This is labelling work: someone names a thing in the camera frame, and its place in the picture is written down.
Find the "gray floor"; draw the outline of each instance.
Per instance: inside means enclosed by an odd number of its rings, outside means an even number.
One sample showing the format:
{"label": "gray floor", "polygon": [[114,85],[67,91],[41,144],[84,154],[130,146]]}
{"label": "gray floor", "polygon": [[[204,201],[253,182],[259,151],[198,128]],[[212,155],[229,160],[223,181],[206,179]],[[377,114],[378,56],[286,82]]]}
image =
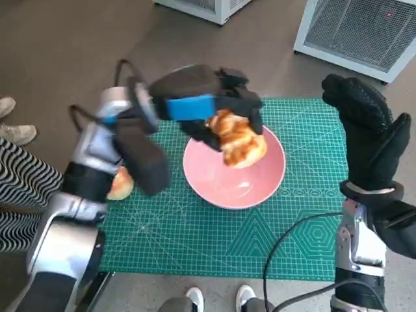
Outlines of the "gray floor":
{"label": "gray floor", "polygon": [[[16,98],[8,124],[34,124],[39,130],[28,150],[63,170],[76,142],[67,106],[98,104],[109,86],[114,64],[129,57],[149,80],[193,62],[242,69],[251,88],[262,95],[319,97],[329,73],[357,75],[291,50],[305,0],[255,0],[222,28],[153,6],[150,0],[2,0],[0,2],[0,92]],[[380,85],[372,79],[366,81]],[[400,77],[381,88],[393,113],[416,116],[416,60]],[[415,128],[397,179],[407,186],[406,200],[416,204]],[[389,254],[387,305],[414,311],[414,263]],[[0,257],[0,309],[24,282],[20,255]],[[118,274],[97,311],[155,311],[162,302],[198,285],[207,311],[233,311],[234,295],[244,282],[261,294],[260,281]],[[322,283],[271,281],[270,297],[280,302]],[[287,311],[329,311],[329,295]]]}

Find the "croissant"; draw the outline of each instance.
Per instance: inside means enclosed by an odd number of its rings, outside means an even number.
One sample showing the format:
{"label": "croissant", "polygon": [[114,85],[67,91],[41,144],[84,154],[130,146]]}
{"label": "croissant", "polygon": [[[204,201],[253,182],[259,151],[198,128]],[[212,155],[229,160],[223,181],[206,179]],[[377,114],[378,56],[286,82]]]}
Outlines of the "croissant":
{"label": "croissant", "polygon": [[246,168],[266,155],[264,136],[254,133],[247,118],[223,109],[208,121],[208,126],[220,137],[220,147],[227,166]]}
{"label": "croissant", "polygon": [[123,200],[130,195],[135,183],[127,169],[121,166],[112,181],[111,190],[107,194],[109,200]]}

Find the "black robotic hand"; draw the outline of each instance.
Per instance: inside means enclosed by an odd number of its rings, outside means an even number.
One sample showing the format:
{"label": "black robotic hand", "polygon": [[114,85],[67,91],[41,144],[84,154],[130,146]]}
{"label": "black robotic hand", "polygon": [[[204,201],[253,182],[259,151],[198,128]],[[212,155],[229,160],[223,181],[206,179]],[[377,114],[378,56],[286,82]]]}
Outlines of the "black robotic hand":
{"label": "black robotic hand", "polygon": [[220,109],[247,117],[254,132],[263,132],[259,112],[263,104],[247,83],[247,77],[237,70],[215,72],[207,65],[192,65],[152,83],[149,94],[161,119],[178,121],[187,135],[219,151],[219,137],[205,126],[205,119]]}
{"label": "black robotic hand", "polygon": [[385,98],[356,78],[329,75],[323,100],[339,111],[346,135],[348,179],[364,190],[393,187],[400,156],[410,139],[409,114],[393,122]]}
{"label": "black robotic hand", "polygon": [[[410,139],[410,115],[393,121],[385,98],[356,78],[329,75],[322,87],[323,100],[338,109],[344,125],[348,179],[367,191],[394,187],[393,176]],[[397,200],[376,193],[360,199],[370,209],[368,222],[386,245],[416,259],[416,207],[401,201],[402,190],[398,193]]]}

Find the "white shoe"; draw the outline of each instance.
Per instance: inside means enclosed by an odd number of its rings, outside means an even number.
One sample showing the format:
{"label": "white shoe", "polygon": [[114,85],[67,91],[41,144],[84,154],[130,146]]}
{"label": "white shoe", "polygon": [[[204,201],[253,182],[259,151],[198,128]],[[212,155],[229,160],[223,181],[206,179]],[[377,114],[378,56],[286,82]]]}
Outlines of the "white shoe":
{"label": "white shoe", "polygon": [[0,137],[14,143],[17,146],[28,144],[36,136],[34,125],[0,125]]}
{"label": "white shoe", "polygon": [[9,115],[14,107],[16,106],[16,101],[11,97],[2,97],[0,99],[0,119]]}
{"label": "white shoe", "polygon": [[251,298],[255,298],[254,290],[248,285],[241,286],[235,297],[235,310],[241,312],[241,307]]}
{"label": "white shoe", "polygon": [[190,288],[185,294],[186,297],[192,300],[198,307],[198,312],[203,312],[203,296],[201,289],[197,287]]}

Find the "grid lines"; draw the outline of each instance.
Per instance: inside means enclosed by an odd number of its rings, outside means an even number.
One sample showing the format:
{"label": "grid lines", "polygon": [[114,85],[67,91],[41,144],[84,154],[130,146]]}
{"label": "grid lines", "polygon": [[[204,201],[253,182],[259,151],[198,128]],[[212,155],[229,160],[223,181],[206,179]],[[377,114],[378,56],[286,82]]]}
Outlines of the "grid lines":
{"label": "grid lines", "polygon": [[[102,270],[260,278],[267,255],[297,220],[340,211],[347,173],[345,134],[337,111],[320,99],[265,99],[265,125],[280,139],[287,170],[278,191],[251,209],[228,211],[201,199],[182,167],[189,138],[163,122],[152,136],[171,165],[171,187],[147,198],[135,189],[113,202]],[[311,220],[289,236],[270,266],[271,278],[333,279],[339,218]]]}

